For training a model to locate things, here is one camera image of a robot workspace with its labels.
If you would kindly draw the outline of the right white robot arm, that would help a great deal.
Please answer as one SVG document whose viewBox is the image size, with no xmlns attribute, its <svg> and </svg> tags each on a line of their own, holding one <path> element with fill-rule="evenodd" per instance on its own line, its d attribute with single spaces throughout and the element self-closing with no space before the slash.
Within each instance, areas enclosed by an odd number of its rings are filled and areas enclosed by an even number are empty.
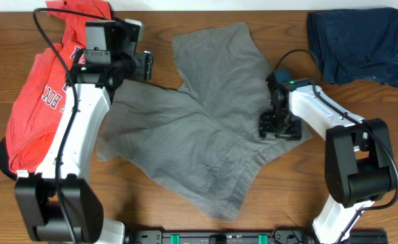
<svg viewBox="0 0 398 244">
<path fill-rule="evenodd" d="M 351 234 L 366 211 L 386 209 L 398 198 L 398 169 L 382 119 L 364 119 L 341 107 L 312 79 L 293 80 L 288 70 L 266 78 L 270 109 L 259 118 L 259 136 L 301 140 L 306 123 L 325 141 L 329 197 L 309 230 L 276 233 L 276 243 L 386 243 L 382 233 Z"/>
</svg>

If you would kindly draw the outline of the grey shorts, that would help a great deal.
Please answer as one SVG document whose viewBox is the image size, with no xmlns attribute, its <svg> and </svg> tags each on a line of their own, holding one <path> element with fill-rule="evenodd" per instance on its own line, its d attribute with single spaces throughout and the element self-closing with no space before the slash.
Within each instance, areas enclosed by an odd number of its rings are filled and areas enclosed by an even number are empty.
<svg viewBox="0 0 398 244">
<path fill-rule="evenodd" d="M 247 24 L 176 35 L 182 85 L 124 81 L 96 140 L 98 157 L 121 157 L 212 218 L 233 221 L 261 168 L 299 141 L 259 136 L 271 68 Z"/>
</svg>

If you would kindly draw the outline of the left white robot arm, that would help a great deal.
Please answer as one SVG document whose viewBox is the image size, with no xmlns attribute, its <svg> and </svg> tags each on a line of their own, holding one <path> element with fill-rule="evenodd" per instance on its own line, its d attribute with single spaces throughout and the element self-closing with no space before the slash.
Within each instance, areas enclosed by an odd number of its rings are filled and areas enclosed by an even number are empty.
<svg viewBox="0 0 398 244">
<path fill-rule="evenodd" d="M 89 185 L 96 137 L 115 90 L 126 80 L 151 78 L 151 52 L 85 49 L 75 61 L 64 114 L 52 145 L 34 174 L 20 174 L 14 188 L 29 237 L 49 243 L 127 243 L 125 224 L 104 216 Z"/>
</svg>

